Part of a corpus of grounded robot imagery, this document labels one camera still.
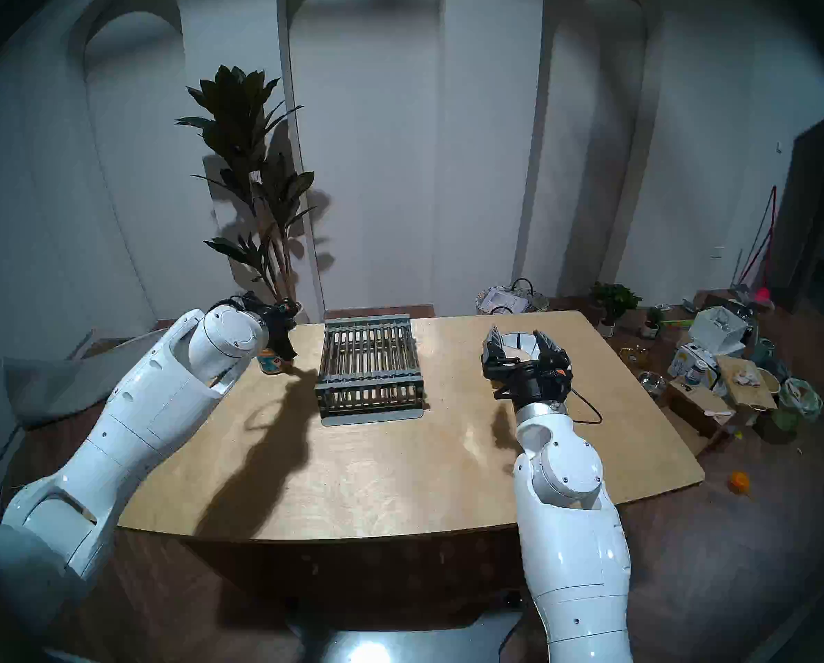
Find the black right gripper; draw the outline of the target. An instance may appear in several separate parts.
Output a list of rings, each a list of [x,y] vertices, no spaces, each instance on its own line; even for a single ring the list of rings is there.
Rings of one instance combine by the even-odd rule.
[[[535,330],[535,359],[507,358],[498,327],[483,340],[483,376],[497,385],[496,401],[511,401],[514,410],[535,403],[563,404],[572,391],[573,374],[568,354],[546,333]]]

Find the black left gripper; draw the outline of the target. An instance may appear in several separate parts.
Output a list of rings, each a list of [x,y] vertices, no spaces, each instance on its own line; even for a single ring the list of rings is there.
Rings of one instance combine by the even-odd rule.
[[[291,298],[265,303],[254,292],[243,294],[244,310],[256,316],[268,332],[265,348],[275,352],[283,362],[292,362],[297,353],[290,339],[290,331],[303,324],[303,313],[298,312],[298,302]]]

